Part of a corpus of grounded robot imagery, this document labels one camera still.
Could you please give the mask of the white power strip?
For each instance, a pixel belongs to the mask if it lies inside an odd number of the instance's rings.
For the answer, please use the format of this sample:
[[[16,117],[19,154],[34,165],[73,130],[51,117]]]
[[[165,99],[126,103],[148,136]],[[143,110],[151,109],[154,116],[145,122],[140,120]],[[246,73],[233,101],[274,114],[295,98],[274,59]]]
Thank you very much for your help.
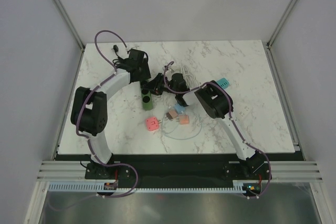
[[[243,121],[252,111],[252,107],[249,104],[242,103],[238,108],[238,112],[236,114],[238,120]]]

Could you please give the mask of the pink plug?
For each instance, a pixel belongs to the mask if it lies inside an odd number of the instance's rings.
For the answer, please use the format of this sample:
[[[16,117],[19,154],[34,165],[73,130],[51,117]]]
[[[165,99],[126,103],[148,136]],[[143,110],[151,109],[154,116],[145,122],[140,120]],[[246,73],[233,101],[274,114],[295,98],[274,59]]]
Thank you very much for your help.
[[[145,125],[148,131],[156,131],[160,128],[161,121],[157,117],[152,116],[145,120]]]

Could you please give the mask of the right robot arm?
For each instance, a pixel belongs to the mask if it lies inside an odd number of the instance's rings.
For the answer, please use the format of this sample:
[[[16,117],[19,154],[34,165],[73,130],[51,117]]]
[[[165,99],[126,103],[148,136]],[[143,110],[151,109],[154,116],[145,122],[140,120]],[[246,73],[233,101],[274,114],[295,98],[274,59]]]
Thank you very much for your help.
[[[232,142],[241,163],[241,174],[251,179],[259,173],[259,168],[265,161],[264,156],[251,145],[251,137],[241,126],[234,112],[232,98],[218,82],[210,81],[201,87],[189,88],[181,73],[173,74],[171,80],[159,73],[149,82],[142,81],[140,87],[153,95],[172,93],[177,103],[183,107],[199,102],[206,114],[219,122]]]

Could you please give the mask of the beige brown plug adapter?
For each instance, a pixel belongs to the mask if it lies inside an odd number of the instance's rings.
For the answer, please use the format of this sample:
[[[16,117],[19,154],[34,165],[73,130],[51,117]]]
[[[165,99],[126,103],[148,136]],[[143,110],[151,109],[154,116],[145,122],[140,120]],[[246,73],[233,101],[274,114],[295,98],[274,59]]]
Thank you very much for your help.
[[[170,121],[178,117],[178,113],[175,110],[169,110],[165,115]]]

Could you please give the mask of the orange pink plug adapter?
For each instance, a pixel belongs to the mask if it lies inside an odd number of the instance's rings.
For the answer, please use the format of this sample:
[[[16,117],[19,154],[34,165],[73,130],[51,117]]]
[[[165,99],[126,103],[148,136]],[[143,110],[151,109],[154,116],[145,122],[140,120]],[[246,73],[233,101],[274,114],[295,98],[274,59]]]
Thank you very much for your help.
[[[190,118],[186,114],[179,115],[177,120],[180,125],[188,125],[190,123]]]

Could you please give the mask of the light blue plug adapter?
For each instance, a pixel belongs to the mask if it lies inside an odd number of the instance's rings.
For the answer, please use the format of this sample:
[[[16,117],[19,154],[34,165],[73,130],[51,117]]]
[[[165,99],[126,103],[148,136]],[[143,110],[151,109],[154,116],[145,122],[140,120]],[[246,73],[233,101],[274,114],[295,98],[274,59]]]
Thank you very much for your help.
[[[176,111],[178,114],[183,114],[183,113],[185,113],[185,111],[186,111],[186,107],[181,106],[181,105],[179,105],[179,104],[176,104],[176,105],[174,106],[174,109],[175,109],[175,111]]]

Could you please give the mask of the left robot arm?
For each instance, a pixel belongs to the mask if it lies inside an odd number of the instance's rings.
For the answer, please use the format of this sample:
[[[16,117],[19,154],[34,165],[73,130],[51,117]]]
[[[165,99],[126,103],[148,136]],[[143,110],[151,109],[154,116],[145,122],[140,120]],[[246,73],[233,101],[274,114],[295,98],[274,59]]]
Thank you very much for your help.
[[[108,101],[129,84],[150,78],[148,54],[132,48],[128,57],[120,60],[114,72],[104,80],[93,88],[78,87],[75,91],[70,120],[76,134],[87,140],[91,159],[98,163],[97,173],[103,178],[111,178],[115,173],[104,132],[108,122]]]

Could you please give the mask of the teal power strip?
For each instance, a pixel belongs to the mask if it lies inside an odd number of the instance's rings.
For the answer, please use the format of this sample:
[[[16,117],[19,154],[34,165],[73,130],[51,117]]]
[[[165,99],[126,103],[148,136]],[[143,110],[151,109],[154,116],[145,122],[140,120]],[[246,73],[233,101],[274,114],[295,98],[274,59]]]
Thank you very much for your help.
[[[229,81],[226,78],[221,78],[217,80],[216,83],[224,90],[227,89],[230,85]]]

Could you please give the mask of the green power strip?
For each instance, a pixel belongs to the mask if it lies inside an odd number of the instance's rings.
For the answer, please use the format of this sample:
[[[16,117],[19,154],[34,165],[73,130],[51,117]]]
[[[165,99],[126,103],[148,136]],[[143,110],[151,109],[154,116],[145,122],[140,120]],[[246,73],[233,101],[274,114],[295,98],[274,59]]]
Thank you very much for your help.
[[[152,101],[152,96],[151,96],[150,91],[143,88],[146,84],[147,84],[147,81],[140,82],[142,107],[143,107],[143,110],[149,111],[153,109],[153,101]]]

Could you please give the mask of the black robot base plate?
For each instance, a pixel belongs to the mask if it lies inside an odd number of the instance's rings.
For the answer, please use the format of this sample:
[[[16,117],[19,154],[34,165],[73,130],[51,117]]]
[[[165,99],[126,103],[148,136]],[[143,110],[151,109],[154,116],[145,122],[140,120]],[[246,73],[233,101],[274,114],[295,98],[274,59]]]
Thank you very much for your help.
[[[117,154],[111,157],[112,166],[105,167],[90,161],[85,179],[110,180],[140,178],[226,178],[267,181],[270,167],[265,159],[256,173],[248,173],[234,154]]]

